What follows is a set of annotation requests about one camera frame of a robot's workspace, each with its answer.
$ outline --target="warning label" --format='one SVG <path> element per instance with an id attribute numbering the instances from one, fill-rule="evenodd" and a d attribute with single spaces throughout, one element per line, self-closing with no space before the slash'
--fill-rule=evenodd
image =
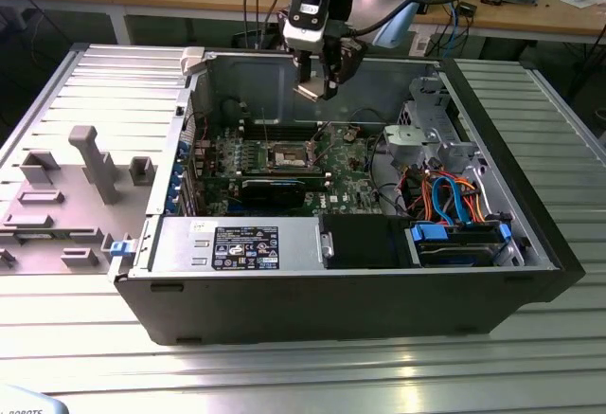
<path id="1" fill-rule="evenodd" d="M 217 227 L 213 269 L 275 270 L 279 267 L 276 226 Z"/>

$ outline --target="table leg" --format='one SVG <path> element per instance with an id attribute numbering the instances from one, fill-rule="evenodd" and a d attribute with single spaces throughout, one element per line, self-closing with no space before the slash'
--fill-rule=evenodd
<path id="1" fill-rule="evenodd" d="M 17 9 L 13 7 L 7 7 L 0 9 L 0 13 L 4 16 L 7 21 L 12 22 L 12 25 L 18 30 L 25 30 L 27 28 L 27 23 L 23 19 L 21 15 L 22 9 Z"/>
<path id="2" fill-rule="evenodd" d="M 480 59 L 486 60 L 498 60 L 498 61 L 513 61 L 518 62 L 520 60 L 520 56 L 524 53 L 526 48 L 529 45 L 532 45 L 534 42 L 531 40 L 503 40 L 500 38 L 487 38 L 484 41 L 484 45 L 482 46 L 482 51 L 480 52 Z M 492 53 L 496 52 L 494 49 L 495 46 L 503 45 L 507 46 L 504 54 L 500 55 L 497 58 L 490 55 L 490 51 Z"/>
<path id="3" fill-rule="evenodd" d="M 119 45 L 132 45 L 131 33 L 126 23 L 126 13 L 120 9 L 111 9 L 107 12 L 107 15 L 112 21 L 116 43 Z"/>

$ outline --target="metal slotted table surface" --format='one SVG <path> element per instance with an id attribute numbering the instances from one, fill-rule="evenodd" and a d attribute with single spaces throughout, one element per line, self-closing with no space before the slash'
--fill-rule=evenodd
<path id="1" fill-rule="evenodd" d="M 93 46 L 88 57 L 100 49 L 109 48 Z M 85 82 L 111 79 L 107 68 L 129 49 L 100 53 L 109 54 L 103 67 L 84 66 L 99 61 L 75 53 L 74 74 L 65 63 L 51 83 L 62 76 L 64 90 L 88 68 L 95 71 Z M 176 65 L 180 51 L 168 52 L 155 57 L 166 54 Z M 599 188 L 606 174 L 598 148 L 580 139 L 586 129 L 574 115 L 523 95 L 549 91 L 534 73 L 511 63 L 493 63 L 489 72 L 481 71 L 487 63 L 459 65 L 588 272 L 554 302 L 526 306 L 490 335 L 162 347 L 105 276 L 0 277 L 0 378 L 53 395 L 77 414 L 604 412 L 606 201 Z M 158 71 L 168 88 L 182 85 L 174 70 L 146 71 Z M 512 91 L 520 101 L 511 101 Z M 45 94 L 33 107 L 57 99 Z M 557 153 L 562 145 L 570 150 Z"/>

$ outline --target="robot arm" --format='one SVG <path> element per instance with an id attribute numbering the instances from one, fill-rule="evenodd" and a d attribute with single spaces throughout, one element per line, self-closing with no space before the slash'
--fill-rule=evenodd
<path id="1" fill-rule="evenodd" d="M 376 0 L 359 1 L 362 5 L 355 12 L 377 13 L 379 5 Z M 393 14 L 371 27 L 356 31 L 347 24 L 354 0 L 292 0 L 290 7 L 278 15 L 278 21 L 286 45 L 294 52 L 294 90 L 313 101 L 333 98 L 338 85 L 355 75 L 367 51 L 366 42 L 359 37 L 366 35 L 367 38 L 368 34 L 376 33 L 371 41 L 386 36 L 392 43 L 380 45 L 393 47 L 394 40 L 398 39 L 396 32 L 402 34 L 407 30 L 419 1 L 405 0 L 392 11 Z M 387 29 L 391 22 L 397 24 Z M 312 55 L 317 55 L 320 60 L 323 78 L 312 76 Z"/>

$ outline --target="blue latch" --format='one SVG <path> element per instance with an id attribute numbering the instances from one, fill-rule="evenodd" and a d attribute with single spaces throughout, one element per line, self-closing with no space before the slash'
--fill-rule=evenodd
<path id="1" fill-rule="evenodd" d="M 412 234 L 415 242 L 448 241 L 448 232 L 446 232 L 444 225 L 422 223 L 413 227 Z"/>
<path id="2" fill-rule="evenodd" d="M 185 155 L 189 154 L 190 147 L 191 146 L 189 144 L 187 144 L 185 141 L 179 141 L 179 144 L 177 145 L 177 152 L 178 152 L 179 158 L 183 158 Z"/>
<path id="3" fill-rule="evenodd" d="M 131 256 L 136 253 L 136 241 L 115 241 L 110 246 L 110 255 L 116 256 Z"/>
<path id="4" fill-rule="evenodd" d="M 167 210 L 169 213 L 177 213 L 177 205 L 169 198 L 167 199 L 167 202 L 164 203 L 164 210 Z"/>
<path id="5" fill-rule="evenodd" d="M 503 239 L 505 239 L 505 242 L 509 242 L 511 240 L 511 230 L 509 229 L 508 225 L 501 223 L 499 225 L 499 231 L 501 231 L 501 235 L 503 236 Z"/>

